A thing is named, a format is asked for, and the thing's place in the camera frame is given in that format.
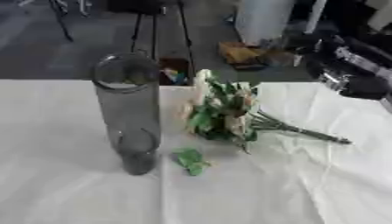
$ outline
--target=white tablecloth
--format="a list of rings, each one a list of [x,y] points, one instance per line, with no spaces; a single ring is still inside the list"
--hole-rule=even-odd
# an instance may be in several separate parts
[[[392,115],[379,102],[317,83],[259,92],[271,114],[354,145],[265,133],[250,156],[185,134],[176,105],[189,89],[163,88],[160,163],[133,177],[109,147],[90,82],[0,81],[0,223],[392,223]],[[169,157],[184,146],[213,166],[186,175]]]

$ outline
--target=flower bouquet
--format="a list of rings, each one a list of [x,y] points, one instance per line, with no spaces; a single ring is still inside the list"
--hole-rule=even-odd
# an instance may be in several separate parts
[[[230,141],[247,153],[247,142],[256,141],[258,131],[290,131],[337,144],[351,143],[345,138],[291,126],[259,108],[253,113],[256,96],[257,88],[248,83],[222,84],[210,70],[201,70],[194,80],[194,97],[183,107],[186,129],[208,140]]]

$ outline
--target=white container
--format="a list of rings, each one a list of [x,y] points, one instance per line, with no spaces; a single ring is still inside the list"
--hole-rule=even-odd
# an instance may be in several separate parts
[[[262,39],[276,39],[287,25],[294,0],[242,0],[235,28],[247,46],[259,46]]]

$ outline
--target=floor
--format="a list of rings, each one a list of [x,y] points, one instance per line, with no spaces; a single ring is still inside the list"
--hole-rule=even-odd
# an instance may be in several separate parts
[[[217,43],[237,40],[231,24],[225,22],[234,8],[234,0],[188,0],[185,2],[196,69],[209,68],[222,81],[309,81],[299,68],[269,68],[261,72],[236,72],[217,53]],[[46,0],[37,0],[21,10],[11,0],[0,0],[0,79],[88,79],[90,67],[108,53],[130,49],[135,16],[100,10],[90,17],[76,10],[66,16],[74,43],[67,42],[55,22]],[[158,55],[186,57],[186,45],[175,5],[168,4],[160,16]],[[148,51],[151,19],[143,20],[136,48]]]

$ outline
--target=clear glass vase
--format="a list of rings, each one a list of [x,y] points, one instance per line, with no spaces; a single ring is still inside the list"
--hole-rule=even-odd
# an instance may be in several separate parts
[[[124,169],[133,175],[151,171],[161,138],[158,65],[137,53],[109,55],[94,67],[93,83]]]

